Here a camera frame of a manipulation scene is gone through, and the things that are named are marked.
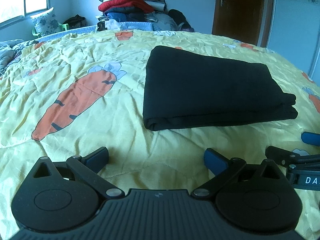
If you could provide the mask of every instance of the carrot print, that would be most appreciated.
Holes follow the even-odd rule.
[[[302,72],[302,76],[308,79],[308,81],[310,81],[311,83],[315,83],[311,78],[309,78],[309,76],[306,73]]]
[[[43,68],[41,67],[41,68],[39,68],[39,69],[35,69],[35,70],[33,70],[33,71],[30,71],[30,72],[27,73],[27,76],[32,76],[32,75],[34,75],[34,74],[37,74],[37,73],[39,73],[42,69],[43,69]]]
[[[242,43],[240,46],[241,46],[242,48],[248,48],[248,49],[252,49],[253,51],[258,51],[258,50],[256,50],[256,49],[254,49],[253,46],[250,45],[250,44],[248,44],[248,43]]]
[[[45,44],[45,41],[42,41],[42,42],[35,44],[35,49],[40,48],[43,44]]]
[[[318,113],[320,113],[320,97],[316,96],[310,88],[302,88],[302,89],[303,89],[303,91],[305,91],[309,94],[309,99],[316,107],[316,110],[318,111]]]
[[[92,67],[87,75],[60,93],[38,122],[31,138],[41,141],[48,134],[60,131],[70,125],[76,117],[108,93],[115,82],[126,74],[120,68],[119,62],[111,62],[103,68],[100,66]]]
[[[117,37],[118,41],[127,41],[133,36],[133,32],[118,32],[115,33],[115,36]]]

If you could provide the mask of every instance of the green chair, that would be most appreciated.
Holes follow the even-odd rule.
[[[62,31],[67,31],[69,30],[69,25],[68,24],[61,24],[59,23],[59,26],[61,26]],[[37,37],[37,38],[41,38],[41,34],[40,33],[36,33],[36,28],[33,27],[32,29],[32,35]]]

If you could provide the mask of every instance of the red jacket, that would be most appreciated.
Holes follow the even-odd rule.
[[[144,13],[152,13],[154,11],[144,0],[110,0],[100,4],[98,9],[101,12],[105,12],[113,7],[138,7]]]

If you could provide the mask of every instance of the metal screw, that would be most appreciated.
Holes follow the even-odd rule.
[[[197,188],[193,191],[197,197],[206,197],[210,194],[210,191],[205,188]]]
[[[122,190],[118,188],[111,188],[106,191],[109,197],[119,197],[122,194]]]
[[[161,192],[159,192],[159,193],[155,194],[155,196],[156,196],[156,197],[162,197],[163,194],[162,194]]]

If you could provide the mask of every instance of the bag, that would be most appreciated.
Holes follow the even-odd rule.
[[[187,22],[187,19],[183,15],[182,12],[175,10],[175,9],[171,9],[168,12],[168,15],[176,22],[176,24],[178,26],[181,27],[181,29],[190,29],[191,28],[190,24]]]
[[[87,25],[87,21],[85,17],[81,17],[80,15],[77,14],[76,16],[66,20],[63,24],[68,24],[69,29],[71,30],[71,29],[85,27]]]

